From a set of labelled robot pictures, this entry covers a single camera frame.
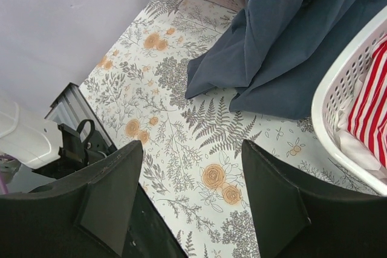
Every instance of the floral pattern surface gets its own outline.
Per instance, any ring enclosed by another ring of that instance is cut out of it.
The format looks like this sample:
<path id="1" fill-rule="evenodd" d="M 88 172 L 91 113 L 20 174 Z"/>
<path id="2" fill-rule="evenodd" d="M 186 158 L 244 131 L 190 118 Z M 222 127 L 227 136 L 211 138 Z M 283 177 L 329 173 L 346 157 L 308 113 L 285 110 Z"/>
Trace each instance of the floral pattern surface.
<path id="1" fill-rule="evenodd" d="M 232 90 L 184 98 L 188 61 L 234 15 L 204 0 L 151 0 L 80 87 L 117 147 L 142 142 L 140 184 L 189 257 L 259 257 L 243 139 L 324 181 L 372 192 L 324 151 L 310 118 L 230 113 Z"/>

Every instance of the floral tablecloth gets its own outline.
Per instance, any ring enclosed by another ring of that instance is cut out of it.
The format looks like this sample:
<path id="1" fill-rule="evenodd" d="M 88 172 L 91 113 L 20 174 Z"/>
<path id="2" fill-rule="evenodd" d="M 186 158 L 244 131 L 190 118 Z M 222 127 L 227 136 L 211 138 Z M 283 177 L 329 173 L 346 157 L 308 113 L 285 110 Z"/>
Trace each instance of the floral tablecloth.
<path id="1" fill-rule="evenodd" d="M 188 61 L 234 15 L 205 0 L 151 0 L 80 86 L 117 147 L 143 143 L 140 184 L 189 256 L 259 257 L 243 139 L 320 179 L 371 191 L 334 164 L 309 118 L 230 113 L 232 90 L 184 98 Z"/>

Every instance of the white cloth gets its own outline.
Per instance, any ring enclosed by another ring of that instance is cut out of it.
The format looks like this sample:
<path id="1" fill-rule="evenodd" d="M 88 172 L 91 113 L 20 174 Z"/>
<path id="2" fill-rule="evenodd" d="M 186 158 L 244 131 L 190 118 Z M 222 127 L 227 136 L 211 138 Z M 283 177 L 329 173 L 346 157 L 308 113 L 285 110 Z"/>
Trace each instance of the white cloth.
<path id="1" fill-rule="evenodd" d="M 356 137 L 348 132 L 348 116 L 352 110 L 356 97 L 358 96 L 366 74 L 362 74 L 354 85 L 353 97 L 342 103 L 335 117 L 334 137 L 340 145 L 341 151 L 359 166 L 373 174 L 378 179 L 387 179 L 387 170 L 371 151 Z"/>

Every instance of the dark blue cloth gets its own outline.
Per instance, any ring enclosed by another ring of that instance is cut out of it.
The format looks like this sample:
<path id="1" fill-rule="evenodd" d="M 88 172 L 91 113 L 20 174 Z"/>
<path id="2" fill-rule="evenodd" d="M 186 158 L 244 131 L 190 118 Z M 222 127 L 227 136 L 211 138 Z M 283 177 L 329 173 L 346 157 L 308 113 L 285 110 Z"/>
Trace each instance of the dark blue cloth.
<path id="1" fill-rule="evenodd" d="M 236 88 L 231 111 L 309 116 L 330 65 L 387 0 L 302 1 L 247 0 L 214 47 L 190 61 L 186 98 Z"/>

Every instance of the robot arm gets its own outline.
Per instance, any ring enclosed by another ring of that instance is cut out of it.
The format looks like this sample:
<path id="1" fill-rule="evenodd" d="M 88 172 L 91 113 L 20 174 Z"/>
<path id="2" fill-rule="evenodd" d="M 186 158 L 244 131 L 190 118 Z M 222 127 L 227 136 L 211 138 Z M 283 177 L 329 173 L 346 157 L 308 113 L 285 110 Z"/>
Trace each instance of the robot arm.
<path id="1" fill-rule="evenodd" d="M 63 148 L 58 124 L 21 108 L 0 91 L 0 152 L 32 169 L 60 158 Z"/>

